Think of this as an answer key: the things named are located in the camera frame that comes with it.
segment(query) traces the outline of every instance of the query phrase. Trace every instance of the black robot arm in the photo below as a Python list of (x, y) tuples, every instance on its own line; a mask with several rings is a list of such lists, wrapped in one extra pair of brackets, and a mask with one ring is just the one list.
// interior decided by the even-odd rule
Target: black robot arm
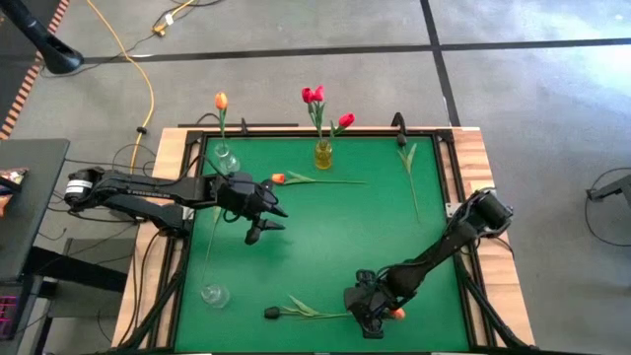
[(511, 208), (490, 189), (476, 191), (458, 208), (439, 240), (420, 255), (378, 272), (357, 271), (355, 287), (344, 291), (344, 305), (361, 326), (364, 337), (384, 337), (383, 318), (410, 301), (430, 271), (469, 242), (499, 237), (509, 227), (512, 216)]
[[(280, 224), (260, 218), (261, 213), (287, 217), (272, 193), (273, 183), (269, 180), (253, 182), (247, 173), (173, 180), (94, 167), (73, 173), (68, 178), (64, 200), (70, 206), (70, 212), (105, 206), (133, 218), (148, 219), (164, 235), (180, 238), (190, 233), (183, 207), (202, 209), (219, 206), (236, 216), (228, 222), (245, 217), (252, 223), (245, 238), (248, 245), (256, 243), (262, 231), (284, 229)], [(160, 205), (143, 197), (163, 198), (174, 203)]]

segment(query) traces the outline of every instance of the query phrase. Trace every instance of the black desk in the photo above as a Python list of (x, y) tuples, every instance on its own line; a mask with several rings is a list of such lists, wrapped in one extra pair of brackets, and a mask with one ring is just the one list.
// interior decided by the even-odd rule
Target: black desk
[(22, 192), (0, 219), (0, 282), (36, 274), (122, 292), (126, 274), (33, 246), (69, 144), (66, 139), (0, 142), (0, 170), (29, 168)]

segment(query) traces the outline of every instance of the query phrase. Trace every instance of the green table surface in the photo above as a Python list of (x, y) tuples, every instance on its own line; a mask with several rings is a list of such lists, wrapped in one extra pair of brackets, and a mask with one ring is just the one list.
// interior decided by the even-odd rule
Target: green table surface
[[(214, 144), (208, 144), (212, 156)], [(274, 191), (289, 218), (258, 243), (245, 244), (249, 221), (220, 219), (212, 239), (213, 211), (197, 213), (188, 272), (177, 324), (175, 350), (197, 352), (357, 352), (460, 351), (467, 349), (463, 314), (452, 262), (428, 275), (404, 308), (403, 321), (387, 321), (384, 339), (364, 339), (352, 318), (277, 320), (263, 317), (271, 306), (290, 306), (291, 294), (327, 313), (343, 313), (343, 291), (358, 269), (377, 270), (412, 258), (435, 242), (445, 228), (436, 158), (431, 138), (417, 144), (413, 178), (420, 223), (407, 173), (394, 138), (337, 138), (333, 167), (319, 171), (313, 138), (232, 139), (241, 170), (261, 181), (293, 171), (311, 178), (364, 180), (366, 184), (295, 184)], [(212, 174), (211, 167), (204, 167)], [(231, 293), (224, 309), (201, 298), (204, 285), (225, 285)]]

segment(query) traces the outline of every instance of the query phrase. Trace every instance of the black stand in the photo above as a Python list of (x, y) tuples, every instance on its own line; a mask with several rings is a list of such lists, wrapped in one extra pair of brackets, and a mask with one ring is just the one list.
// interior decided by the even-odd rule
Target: black stand
[(37, 47), (53, 74), (66, 74), (83, 64), (83, 55), (51, 35), (20, 0), (0, 0), (0, 10)]
[(122, 272), (39, 247), (31, 249), (24, 273), (77, 282), (120, 293), (124, 291), (127, 280), (127, 275)]
[(623, 193), (629, 207), (631, 207), (631, 175), (609, 183), (599, 189), (589, 189), (588, 198), (591, 201), (602, 201), (605, 197)]

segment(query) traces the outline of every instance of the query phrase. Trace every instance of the wooden table frame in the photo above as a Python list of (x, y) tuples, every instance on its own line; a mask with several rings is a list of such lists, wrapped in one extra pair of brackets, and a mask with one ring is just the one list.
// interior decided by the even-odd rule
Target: wooden table frame
[[(250, 135), (260, 135), (266, 132), (289, 132), (296, 135), (315, 133), (312, 127), (249, 127)], [(398, 127), (350, 127), (349, 131), (356, 132), (385, 132), (395, 134), (400, 130)], [(439, 167), (442, 166), (443, 179), (447, 191), (444, 197), (447, 202), (461, 202), (476, 189), (494, 186), (493, 177), (486, 155), (486, 149), (482, 140), (479, 128), (450, 128), (450, 127), (408, 127), (409, 132), (424, 131), (434, 132), (440, 139), (438, 143), (441, 152), (441, 159), (438, 160)], [(183, 170), (189, 165), (200, 149), (197, 133), (217, 133), (218, 128), (195, 127), (195, 128), (166, 128), (163, 131), (160, 147), (156, 157), (156, 164), (153, 176), (157, 178), (178, 178)], [(240, 128), (226, 128), (227, 135), (239, 136)], [(189, 174), (194, 175), (197, 167), (193, 166)], [(156, 202), (167, 202), (154, 199)], [(147, 251), (151, 238), (157, 229), (151, 223), (143, 224), (136, 240), (135, 258), (136, 272), (140, 275), (140, 260)], [(508, 237), (503, 235), (502, 240), (508, 242)], [(148, 250), (145, 265), (145, 275), (143, 282), (139, 277), (136, 280), (137, 287), (143, 288), (143, 297), (140, 302), (138, 314), (142, 320), (156, 301), (159, 287), (165, 284), (167, 276), (171, 277), (175, 271), (175, 266), (180, 257), (181, 243), (168, 243), (165, 238), (158, 238)], [(477, 252), (473, 252), (471, 257), (464, 257), (467, 267), (474, 274), (476, 281), (482, 281), (487, 298), (495, 308), (504, 322), (511, 330), (524, 342), (533, 344), (532, 333), (526, 313), (526, 306), (522, 297), (522, 290), (517, 276), (511, 253), (497, 241), (482, 240)], [(130, 266), (129, 275), (132, 275), (133, 265)], [(169, 273), (162, 272), (166, 267)], [(123, 294), (118, 321), (112, 339), (112, 346), (118, 345), (123, 333), (128, 328), (132, 312), (134, 309), (134, 285), (133, 278), (127, 278), (125, 292)], [(169, 347), (173, 344), (172, 335), (175, 333), (175, 323), (171, 320), (174, 314), (174, 302), (178, 302), (177, 295), (165, 305), (160, 321), (157, 321), (153, 331), (145, 338), (144, 346), (149, 347)], [(472, 334), (468, 334), (469, 342), (473, 338), (473, 344), (493, 345), (494, 342), (501, 343), (501, 340), (492, 334), (490, 328), (485, 325), (484, 318), (479, 308), (470, 295), (468, 302), (464, 302), (470, 315), (472, 323)]]

